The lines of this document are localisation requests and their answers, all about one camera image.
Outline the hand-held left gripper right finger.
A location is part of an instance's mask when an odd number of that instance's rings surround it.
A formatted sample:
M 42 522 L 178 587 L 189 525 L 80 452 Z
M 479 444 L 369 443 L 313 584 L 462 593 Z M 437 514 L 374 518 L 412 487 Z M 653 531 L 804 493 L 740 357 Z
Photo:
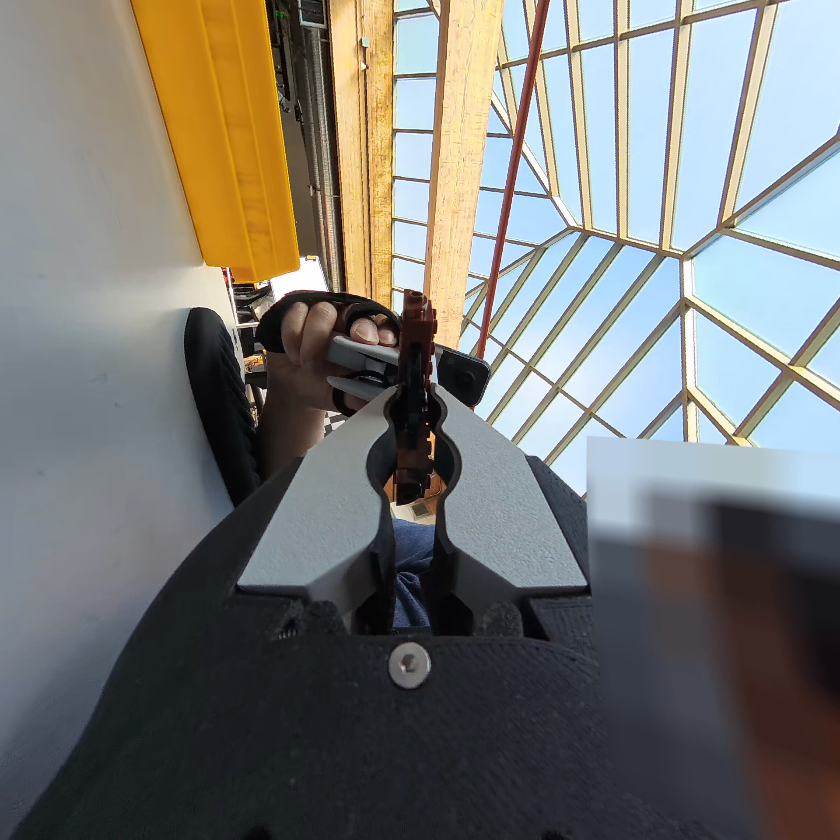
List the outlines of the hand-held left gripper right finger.
M 518 446 L 432 385 L 440 409 L 435 468 L 446 489 L 437 504 L 428 571 L 428 618 L 440 636 L 471 635 L 499 603 L 581 595 L 588 583 Z

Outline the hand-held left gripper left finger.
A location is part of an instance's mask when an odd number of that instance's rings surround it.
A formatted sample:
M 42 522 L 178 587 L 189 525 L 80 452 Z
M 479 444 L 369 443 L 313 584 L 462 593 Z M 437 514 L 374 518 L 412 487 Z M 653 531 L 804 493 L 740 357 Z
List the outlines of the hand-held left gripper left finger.
M 390 387 L 311 449 L 238 579 L 245 592 L 330 601 L 356 628 L 392 628 L 395 536 L 385 483 L 396 467 Z

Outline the brown toy brick assembly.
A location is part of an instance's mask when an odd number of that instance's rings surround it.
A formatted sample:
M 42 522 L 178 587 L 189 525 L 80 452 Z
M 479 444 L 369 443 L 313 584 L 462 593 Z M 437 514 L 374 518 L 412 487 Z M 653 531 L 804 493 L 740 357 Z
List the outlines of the brown toy brick assembly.
M 397 364 L 398 393 L 392 405 L 395 428 L 395 502 L 424 497 L 433 471 L 428 388 L 433 370 L 436 313 L 417 290 L 405 290 Z

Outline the white desk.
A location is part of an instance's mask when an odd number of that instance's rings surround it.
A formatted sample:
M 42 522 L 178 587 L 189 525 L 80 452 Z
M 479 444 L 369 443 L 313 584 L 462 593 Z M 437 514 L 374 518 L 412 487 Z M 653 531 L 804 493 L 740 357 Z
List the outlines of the white desk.
M 2 2 L 2 838 L 232 509 L 188 383 L 203 263 L 130 2 Z

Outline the person's right hand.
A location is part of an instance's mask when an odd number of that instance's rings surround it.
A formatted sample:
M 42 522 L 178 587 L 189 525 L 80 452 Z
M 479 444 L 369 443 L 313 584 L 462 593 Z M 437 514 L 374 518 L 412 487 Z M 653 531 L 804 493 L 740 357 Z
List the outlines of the person's right hand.
M 397 345 L 396 323 L 391 318 L 375 314 L 347 327 L 348 310 L 327 301 L 295 302 L 290 306 L 280 328 L 283 352 L 266 357 L 268 388 L 260 415 L 262 426 L 269 422 L 282 427 L 297 423 L 322 430 L 325 413 L 333 407 L 328 377 L 342 372 L 327 360 L 335 334 L 345 333 L 356 343 Z

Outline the black ribbed round pad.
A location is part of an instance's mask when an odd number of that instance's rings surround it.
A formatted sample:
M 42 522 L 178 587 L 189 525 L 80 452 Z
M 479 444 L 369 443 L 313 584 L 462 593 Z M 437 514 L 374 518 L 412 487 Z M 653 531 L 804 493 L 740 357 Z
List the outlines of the black ribbed round pad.
M 256 425 L 234 342 L 214 310 L 189 311 L 184 355 L 206 439 L 228 496 L 237 507 L 261 483 L 256 459 Z

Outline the red metal pole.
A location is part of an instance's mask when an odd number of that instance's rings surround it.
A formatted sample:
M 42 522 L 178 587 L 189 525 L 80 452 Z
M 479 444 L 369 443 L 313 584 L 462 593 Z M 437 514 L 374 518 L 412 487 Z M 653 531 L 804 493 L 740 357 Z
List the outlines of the red metal pole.
M 479 339 L 476 345 L 476 357 L 484 360 L 487 347 L 487 340 L 490 333 L 490 321 L 497 291 L 497 283 L 501 271 L 501 260 L 507 239 L 509 218 L 511 214 L 512 200 L 515 193 L 518 168 L 522 157 L 522 146 L 527 130 L 529 111 L 532 103 L 532 93 L 537 77 L 542 51 L 542 42 L 545 25 L 547 23 L 550 1 L 538 1 L 535 7 L 532 20 L 532 31 L 529 40 L 529 53 L 524 73 L 519 108 L 517 110 L 514 134 L 511 146 L 509 165 L 507 169 L 507 180 L 502 197 L 500 208 L 500 219 L 497 231 L 497 239 L 491 262 L 490 275 L 486 284 L 485 308 L 482 323 L 479 331 Z

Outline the white panel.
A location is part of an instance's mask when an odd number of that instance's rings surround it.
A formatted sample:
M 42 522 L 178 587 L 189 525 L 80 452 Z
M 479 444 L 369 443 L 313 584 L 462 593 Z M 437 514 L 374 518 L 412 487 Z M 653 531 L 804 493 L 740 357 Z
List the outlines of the white panel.
M 316 255 L 300 257 L 298 270 L 272 277 L 269 284 L 275 301 L 297 291 L 327 291 L 329 289 L 320 258 Z

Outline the wide wooden roof beam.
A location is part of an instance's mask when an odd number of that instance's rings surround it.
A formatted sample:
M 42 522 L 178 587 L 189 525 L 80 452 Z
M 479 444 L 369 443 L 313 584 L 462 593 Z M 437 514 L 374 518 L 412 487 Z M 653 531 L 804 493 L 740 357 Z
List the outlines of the wide wooden roof beam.
M 503 1 L 440 9 L 424 292 L 436 341 L 459 343 Z

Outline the yellow plastic bin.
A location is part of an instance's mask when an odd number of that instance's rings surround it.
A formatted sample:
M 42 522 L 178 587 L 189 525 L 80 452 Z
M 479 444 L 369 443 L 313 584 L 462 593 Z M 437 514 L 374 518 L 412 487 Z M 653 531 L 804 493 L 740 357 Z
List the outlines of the yellow plastic bin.
M 299 270 L 265 3 L 131 5 L 205 263 L 239 283 Z

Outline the wooden wall beam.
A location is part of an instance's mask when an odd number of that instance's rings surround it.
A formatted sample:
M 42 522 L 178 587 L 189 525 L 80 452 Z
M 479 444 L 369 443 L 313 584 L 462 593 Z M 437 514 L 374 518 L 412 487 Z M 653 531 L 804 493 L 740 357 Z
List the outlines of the wooden wall beam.
M 344 284 L 392 302 L 394 3 L 330 1 Z

